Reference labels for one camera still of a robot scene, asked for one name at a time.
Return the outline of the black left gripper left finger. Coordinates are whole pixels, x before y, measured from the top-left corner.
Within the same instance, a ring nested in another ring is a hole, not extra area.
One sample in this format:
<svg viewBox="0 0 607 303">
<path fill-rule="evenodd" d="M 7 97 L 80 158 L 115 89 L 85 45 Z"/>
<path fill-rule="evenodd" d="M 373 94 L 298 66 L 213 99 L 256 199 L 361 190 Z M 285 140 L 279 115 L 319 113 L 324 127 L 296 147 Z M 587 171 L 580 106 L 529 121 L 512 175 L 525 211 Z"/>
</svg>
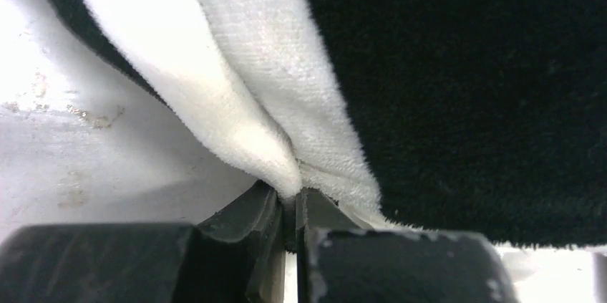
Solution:
<svg viewBox="0 0 607 303">
<path fill-rule="evenodd" d="M 281 302 L 281 221 L 256 183 L 198 225 L 27 226 L 1 245 L 1 300 Z"/>
</svg>

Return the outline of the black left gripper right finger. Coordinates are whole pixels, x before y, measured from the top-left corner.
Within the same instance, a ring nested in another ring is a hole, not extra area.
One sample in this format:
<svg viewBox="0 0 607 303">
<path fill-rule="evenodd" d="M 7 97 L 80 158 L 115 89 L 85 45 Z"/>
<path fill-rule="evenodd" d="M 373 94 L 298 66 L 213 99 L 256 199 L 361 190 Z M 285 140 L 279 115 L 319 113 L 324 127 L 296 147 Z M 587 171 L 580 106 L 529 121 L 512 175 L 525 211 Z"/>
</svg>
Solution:
<svg viewBox="0 0 607 303">
<path fill-rule="evenodd" d="M 492 244 L 461 231 L 358 227 L 324 194 L 296 197 L 300 302 L 511 302 Z"/>
</svg>

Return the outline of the black white striped pillowcase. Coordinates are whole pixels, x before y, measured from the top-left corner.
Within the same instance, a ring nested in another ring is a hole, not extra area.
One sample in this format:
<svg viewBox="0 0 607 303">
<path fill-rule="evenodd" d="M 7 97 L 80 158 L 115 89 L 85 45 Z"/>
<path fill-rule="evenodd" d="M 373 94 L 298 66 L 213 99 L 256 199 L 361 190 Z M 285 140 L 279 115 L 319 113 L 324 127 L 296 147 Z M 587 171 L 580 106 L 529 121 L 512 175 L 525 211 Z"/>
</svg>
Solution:
<svg viewBox="0 0 607 303">
<path fill-rule="evenodd" d="M 606 0 L 48 0 L 224 162 L 375 227 L 606 244 Z"/>
</svg>

